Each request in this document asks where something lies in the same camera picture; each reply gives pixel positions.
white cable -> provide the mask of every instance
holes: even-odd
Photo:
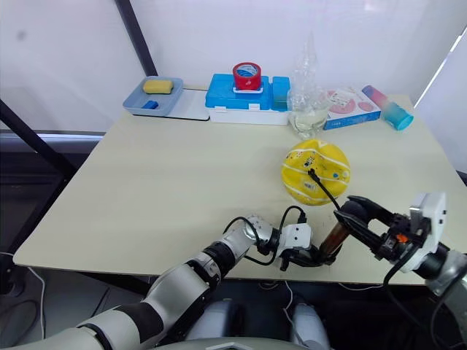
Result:
[[[356,289],[353,289],[353,288],[349,288],[347,286],[344,286],[342,283],[338,283],[339,286],[341,286],[342,288],[345,288],[347,290],[352,290],[353,292],[360,292],[362,290],[368,290],[368,289],[377,289],[377,288],[381,288],[382,287],[382,284],[380,284],[379,286],[371,286],[371,287],[366,287],[366,288],[356,288]]]
[[[287,289],[289,290],[290,292],[290,300],[289,300],[289,303],[287,304],[287,306],[285,306],[285,308],[283,308],[282,310],[284,311],[284,314],[285,314],[285,317],[287,317],[287,320],[290,322],[290,325],[292,326],[292,331],[293,331],[293,334],[295,334],[295,336],[297,337],[298,341],[300,342],[301,345],[305,346],[305,347],[308,347],[307,344],[304,342],[304,340],[301,338],[301,336],[298,334],[297,332],[297,329],[295,328],[295,323],[293,323],[292,319],[290,318],[289,316],[289,313],[287,312],[287,310],[289,309],[290,305],[292,305],[292,301],[293,301],[293,291],[292,289],[289,287],[289,284],[287,281],[284,281],[285,282],[285,286],[287,287]]]
[[[3,254],[3,255],[9,255],[10,257],[13,256],[12,253],[7,253],[7,252],[0,252],[0,254]],[[28,269],[30,270],[30,272],[32,272],[33,275],[35,275],[35,277],[38,278],[38,280],[41,281],[42,283],[42,291],[41,291],[41,301],[40,301],[40,320],[41,320],[41,331],[42,331],[42,340],[45,339],[45,328],[44,328],[44,294],[45,294],[45,281],[44,279],[39,276],[37,274],[36,271],[34,271],[32,268],[28,267]]]

blue tray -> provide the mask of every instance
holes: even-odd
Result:
[[[147,80],[171,80],[174,83],[172,92],[165,93],[145,93],[143,85]],[[123,102],[123,106],[127,111],[134,115],[149,115],[151,117],[165,117],[182,94],[183,80],[180,78],[169,77],[145,77],[139,85],[134,89],[129,97]],[[156,101],[159,105],[155,109],[142,108],[149,100]]]

yellow sponge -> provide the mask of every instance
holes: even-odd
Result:
[[[147,80],[143,85],[145,93],[170,93],[174,83],[171,80]]]

power cord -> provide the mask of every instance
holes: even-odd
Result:
[[[347,287],[346,285],[342,284],[342,283],[338,283],[339,286],[341,286],[342,288],[344,289],[347,289],[347,290],[351,290],[353,292],[361,292],[363,290],[368,290],[368,289],[378,289],[378,288],[382,288],[383,285],[380,284],[379,286],[370,286],[370,287],[365,287],[365,288],[349,288]]]
[[[292,301],[293,301],[293,291],[292,289],[290,288],[289,284],[287,281],[284,281],[285,283],[285,286],[287,287],[287,289],[289,290],[290,292],[290,300],[289,300],[289,303],[287,304],[287,306],[285,306],[282,310],[284,311],[284,314],[285,314],[285,317],[287,317],[287,320],[289,321],[290,325],[292,326],[292,332],[293,334],[297,337],[298,341],[300,342],[300,344],[302,346],[305,346],[308,348],[307,344],[304,342],[304,340],[301,338],[301,336],[298,334],[297,332],[297,329],[295,327],[295,323],[293,322],[293,320],[290,318],[289,316],[289,313],[288,313],[288,309],[289,307],[292,305]]]
[[[257,260],[254,257],[250,257],[248,255],[244,256],[245,259],[247,259],[249,261],[253,261],[254,263],[257,263],[257,264],[262,265],[262,266],[269,266],[270,264],[272,264],[276,260],[277,249],[279,248],[279,239],[280,239],[280,236],[282,234],[282,229],[284,227],[285,218],[287,217],[287,214],[289,213],[289,211],[292,210],[292,209],[297,209],[297,210],[300,211],[300,216],[298,217],[298,223],[299,224],[306,222],[306,214],[305,214],[305,211],[302,208],[300,208],[299,206],[289,206],[287,209],[285,209],[284,214],[282,215],[282,219],[280,220],[279,237],[277,237],[277,242],[274,245],[274,248],[272,249],[271,259],[264,262],[264,261]],[[237,222],[239,220],[245,222],[248,226],[250,226],[251,230],[253,231],[253,234],[255,235],[256,246],[260,246],[261,240],[259,238],[258,232],[255,229],[255,226],[246,217],[236,217],[235,219],[230,221],[228,223],[227,227],[225,228],[224,233],[227,232],[227,230],[232,226],[233,223],[235,223],[235,222]]]
[[[321,183],[321,180],[319,178],[318,175],[316,175],[316,172],[314,171],[314,169],[310,169],[308,170],[308,175],[311,176],[311,178],[313,179],[314,182],[316,182],[318,184],[318,186],[321,187],[321,190],[324,191],[324,193],[329,197],[329,199],[331,199],[331,201],[333,202],[334,206],[337,208],[337,210],[341,210],[341,207],[339,206],[339,204],[336,202],[336,199],[333,197],[333,195],[328,191],[328,189],[325,187],[325,185],[323,183]]]
[[[12,253],[7,253],[7,252],[0,252],[2,255],[9,255],[10,257],[13,256]],[[42,291],[41,291],[41,301],[40,301],[40,321],[41,321],[41,333],[42,333],[42,340],[45,339],[45,316],[44,316],[44,294],[45,294],[45,281],[44,279],[39,276],[36,271],[34,271],[32,268],[27,267],[27,269],[30,270],[30,272],[37,277],[38,280],[41,281],[42,283]]]
[[[405,265],[407,261],[410,260],[410,258],[415,254],[415,252],[420,248],[420,243],[414,242],[411,249],[389,270],[389,272],[386,274],[386,277],[383,281],[383,288],[385,289],[387,296],[390,298],[390,300],[396,304],[396,306],[399,308],[399,310],[402,311],[402,313],[410,319],[414,324],[416,324],[421,330],[424,330],[425,332],[429,333],[430,336],[432,337],[433,344],[438,348],[438,349],[446,349],[446,350],[453,350],[456,349],[460,346],[463,345],[463,343],[457,343],[453,346],[447,345],[445,341],[443,341],[439,336],[437,336],[434,332],[434,322],[436,319],[436,315],[438,313],[438,310],[441,308],[441,305],[444,303],[444,301],[449,297],[449,294],[452,291],[452,288],[457,284],[458,281],[460,281],[463,276],[467,273],[467,267],[465,267],[459,275],[453,279],[450,283],[449,286],[446,288],[444,293],[441,295],[441,297],[438,299],[435,308],[433,310],[433,313],[431,314],[431,322],[430,322],[430,328],[427,329],[427,327],[411,312],[409,311],[402,303],[394,296],[394,294],[391,292],[389,288],[389,280],[392,279],[392,277],[397,273],[402,266]]]

blue plastic container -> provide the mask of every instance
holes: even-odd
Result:
[[[171,80],[174,83],[171,93],[145,93],[143,85],[147,80]],[[129,97],[123,102],[127,111],[134,115],[148,115],[151,117],[165,117],[182,94],[183,80],[169,77],[145,77]],[[155,109],[143,108],[148,101],[156,101],[158,106]]]
[[[271,87],[268,77],[261,77],[262,93],[235,93],[235,82],[232,74],[214,74],[206,94],[206,107],[216,106],[228,109],[249,109],[259,104],[259,110],[267,110],[271,103]]]
[[[290,90],[290,80],[287,77],[272,77],[272,103],[274,111],[287,111],[287,93]]]

